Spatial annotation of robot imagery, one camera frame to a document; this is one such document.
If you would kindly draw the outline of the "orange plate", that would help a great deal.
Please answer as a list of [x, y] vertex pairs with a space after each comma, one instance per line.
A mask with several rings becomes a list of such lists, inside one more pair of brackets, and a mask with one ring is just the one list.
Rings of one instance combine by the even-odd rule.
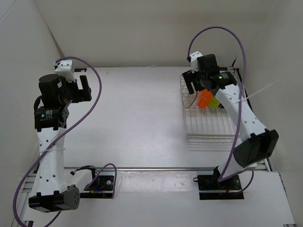
[[211, 91], [209, 91], [207, 89], [199, 91], [198, 96], [197, 96], [197, 105], [200, 108], [206, 108], [208, 106], [208, 104], [210, 103], [212, 97], [213, 97], [213, 94], [211, 93]]

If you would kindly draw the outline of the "clear glass plate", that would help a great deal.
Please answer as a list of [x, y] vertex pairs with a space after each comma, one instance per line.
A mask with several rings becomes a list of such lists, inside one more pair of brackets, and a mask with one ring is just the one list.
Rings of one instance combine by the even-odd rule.
[[194, 108], [196, 106], [196, 100], [198, 98], [199, 92], [193, 94], [186, 93], [183, 95], [183, 107], [184, 108]]

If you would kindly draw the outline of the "green plate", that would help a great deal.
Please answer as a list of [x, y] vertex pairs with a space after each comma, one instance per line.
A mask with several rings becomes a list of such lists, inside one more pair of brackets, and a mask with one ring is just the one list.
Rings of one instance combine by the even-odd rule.
[[212, 98], [211, 98], [211, 100], [208, 104], [208, 107], [209, 108], [217, 108], [219, 105], [220, 105], [220, 102], [214, 96], [212, 96]]

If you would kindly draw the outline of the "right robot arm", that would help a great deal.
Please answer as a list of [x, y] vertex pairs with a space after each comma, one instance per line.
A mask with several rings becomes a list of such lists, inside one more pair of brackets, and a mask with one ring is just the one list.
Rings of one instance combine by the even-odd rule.
[[214, 54], [194, 52], [187, 58], [191, 69], [182, 74], [190, 94], [208, 90], [223, 105], [236, 126], [235, 140], [225, 164], [214, 169], [213, 185], [225, 188], [230, 178], [253, 164], [271, 157], [279, 139], [276, 130], [269, 130], [243, 99], [243, 89], [229, 71], [220, 71]]

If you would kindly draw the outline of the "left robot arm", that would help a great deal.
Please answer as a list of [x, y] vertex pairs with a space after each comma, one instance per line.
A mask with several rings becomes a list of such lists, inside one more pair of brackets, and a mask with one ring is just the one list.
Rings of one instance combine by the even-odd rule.
[[39, 79], [40, 97], [35, 102], [35, 129], [41, 160], [38, 167], [38, 186], [28, 200], [29, 207], [40, 212], [75, 210], [80, 204], [80, 191], [67, 183], [64, 172], [64, 137], [68, 106], [71, 103], [91, 101], [87, 77], [80, 76], [82, 89], [76, 80], [68, 82], [58, 74]]

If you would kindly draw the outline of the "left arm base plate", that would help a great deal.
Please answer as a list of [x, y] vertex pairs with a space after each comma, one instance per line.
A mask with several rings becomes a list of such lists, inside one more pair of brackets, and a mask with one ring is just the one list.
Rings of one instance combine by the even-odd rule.
[[[108, 167], [114, 169], [113, 175], [102, 175], [101, 173]], [[117, 168], [114, 164], [108, 163], [98, 172], [94, 166], [82, 166], [76, 171], [89, 170], [92, 175], [93, 183], [80, 193], [81, 199], [113, 199], [116, 189]]]

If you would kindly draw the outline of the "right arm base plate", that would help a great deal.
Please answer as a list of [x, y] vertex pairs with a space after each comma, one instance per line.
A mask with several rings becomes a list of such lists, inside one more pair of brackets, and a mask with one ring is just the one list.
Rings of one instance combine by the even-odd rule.
[[242, 185], [238, 175], [222, 182], [218, 181], [217, 168], [211, 175], [197, 175], [193, 182], [198, 184], [199, 199], [206, 200], [243, 200]]

